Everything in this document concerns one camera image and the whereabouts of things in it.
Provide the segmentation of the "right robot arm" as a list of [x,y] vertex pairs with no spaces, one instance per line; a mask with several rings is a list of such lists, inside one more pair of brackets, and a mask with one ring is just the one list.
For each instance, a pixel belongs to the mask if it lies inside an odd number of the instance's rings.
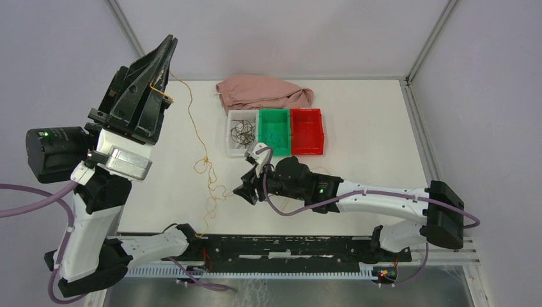
[[464,204],[444,182],[433,180],[428,188],[380,188],[315,173],[296,157],[282,159],[275,166],[250,162],[252,169],[241,177],[242,183],[233,193],[252,205],[270,202],[271,195],[303,201],[302,208],[291,212],[271,204],[281,216],[312,210],[399,218],[396,224],[373,230],[369,253],[375,260],[385,261],[394,253],[423,243],[444,249],[463,248]]

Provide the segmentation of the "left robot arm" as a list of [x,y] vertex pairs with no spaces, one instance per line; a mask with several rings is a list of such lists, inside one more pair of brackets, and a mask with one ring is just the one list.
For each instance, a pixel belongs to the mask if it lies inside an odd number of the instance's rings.
[[128,240],[109,235],[132,184],[151,168],[151,151],[173,103],[166,86],[177,43],[168,35],[156,49],[120,67],[85,126],[26,134],[27,162],[36,179],[66,182],[54,199],[73,199],[65,238],[45,255],[64,298],[109,288],[141,265],[180,255],[193,260],[201,252],[200,241],[179,229]]

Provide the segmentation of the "clear plastic bin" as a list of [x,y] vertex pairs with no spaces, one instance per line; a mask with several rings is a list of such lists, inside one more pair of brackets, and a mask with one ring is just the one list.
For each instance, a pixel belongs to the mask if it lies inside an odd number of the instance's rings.
[[225,137],[228,157],[243,157],[245,151],[258,141],[258,123],[257,109],[229,111]]

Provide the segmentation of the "green plastic bin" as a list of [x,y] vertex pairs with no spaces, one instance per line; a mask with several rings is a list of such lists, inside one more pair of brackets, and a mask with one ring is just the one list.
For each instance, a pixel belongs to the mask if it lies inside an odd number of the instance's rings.
[[271,146],[276,156],[291,155],[289,109],[260,109],[258,141]]

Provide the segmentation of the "red plastic bin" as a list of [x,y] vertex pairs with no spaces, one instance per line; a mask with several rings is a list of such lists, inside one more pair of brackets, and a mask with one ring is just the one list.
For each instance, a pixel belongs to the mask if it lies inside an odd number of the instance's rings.
[[321,109],[290,109],[291,154],[323,155],[325,133]]

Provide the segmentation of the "pink cloth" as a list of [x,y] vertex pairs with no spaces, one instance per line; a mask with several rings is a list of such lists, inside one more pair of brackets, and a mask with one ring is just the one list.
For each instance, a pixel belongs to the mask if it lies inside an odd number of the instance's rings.
[[267,75],[236,74],[215,86],[225,110],[311,108],[314,91]]

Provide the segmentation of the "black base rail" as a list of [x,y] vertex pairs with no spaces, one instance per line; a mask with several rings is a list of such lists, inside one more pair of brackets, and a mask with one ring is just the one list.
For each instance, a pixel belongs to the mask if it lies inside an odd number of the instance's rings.
[[370,237],[207,235],[188,238],[178,262],[202,263],[212,273],[341,273],[360,265],[411,262],[408,248],[391,253]]

